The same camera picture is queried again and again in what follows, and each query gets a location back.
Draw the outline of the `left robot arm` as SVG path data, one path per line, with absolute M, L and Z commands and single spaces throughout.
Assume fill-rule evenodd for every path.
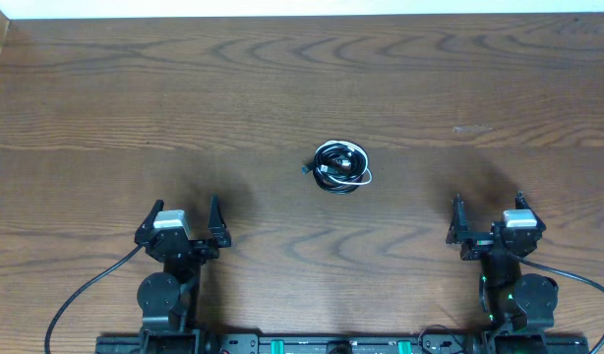
M 186 212 L 165 210 L 158 200 L 135 232 L 135 243 L 163 264 L 163 271 L 147 276 L 139 286 L 142 309 L 141 353 L 217 353 L 219 340 L 197 324 L 201 268 L 231 246 L 229 229 L 217 196 L 211 197 L 208 231 L 192 239 Z

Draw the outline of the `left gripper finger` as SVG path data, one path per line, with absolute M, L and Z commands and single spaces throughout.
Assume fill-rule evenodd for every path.
M 231 246 L 231 235 L 222 217 L 217 195 L 211 197 L 208 230 L 219 248 Z
M 153 223 L 155 221 L 156 216 L 163 210 L 164 201 L 156 200 L 144 221 L 136 230 L 137 236 L 145 236 L 149 234 L 153 230 Z

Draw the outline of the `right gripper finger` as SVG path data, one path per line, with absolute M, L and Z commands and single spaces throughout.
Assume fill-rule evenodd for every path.
M 446 238 L 447 244 L 460 244 L 469 238 L 469 225 L 466 219 L 464 202 L 460 194 L 453 198 L 452 220 Z
M 514 196 L 514 205 L 516 210 L 526 210 L 531 214 L 533 219 L 535 220 L 535 227 L 541 231 L 545 231 L 547 229 L 546 224 L 543 220 L 536 214 L 536 212 L 529 205 L 526 200 L 523 191 L 518 191 Z

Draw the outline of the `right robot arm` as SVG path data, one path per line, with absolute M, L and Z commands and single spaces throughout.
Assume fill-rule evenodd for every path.
M 448 244 L 460 246 L 460 258 L 481 266 L 479 296 L 490 327 L 468 338 L 468 353 L 546 353 L 545 330 L 554 325 L 557 282 L 537 273 L 524 273 L 520 263 L 537 249 L 546 230 L 523 194 L 514 208 L 502 213 L 488 231 L 470 228 L 464 200 L 452 200 Z

